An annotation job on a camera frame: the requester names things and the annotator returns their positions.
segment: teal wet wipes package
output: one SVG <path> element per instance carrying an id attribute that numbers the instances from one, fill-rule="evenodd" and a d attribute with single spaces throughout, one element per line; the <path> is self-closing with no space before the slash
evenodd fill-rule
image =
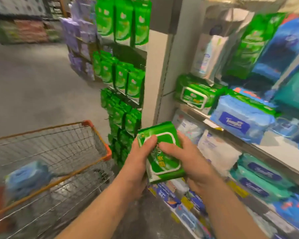
<path id="1" fill-rule="evenodd" d="M 238 160 L 238 164 L 275 186 L 287 189 L 295 185 L 281 173 L 250 154 L 242 154 Z"/>
<path id="2" fill-rule="evenodd" d="M 240 165 L 236 170 L 231 171 L 231 176 L 243 185 L 248 192 L 268 203 L 288 198 L 293 194 L 286 189 L 280 189 L 272 185 Z"/>

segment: shopping cart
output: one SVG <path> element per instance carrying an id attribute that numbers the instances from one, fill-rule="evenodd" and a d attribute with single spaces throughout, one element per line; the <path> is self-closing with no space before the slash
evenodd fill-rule
<path id="1" fill-rule="evenodd" d="M 0 138 L 0 238 L 53 238 L 111 182 L 111 155 L 91 121 Z M 7 175 L 38 160 L 50 183 L 10 201 Z"/>

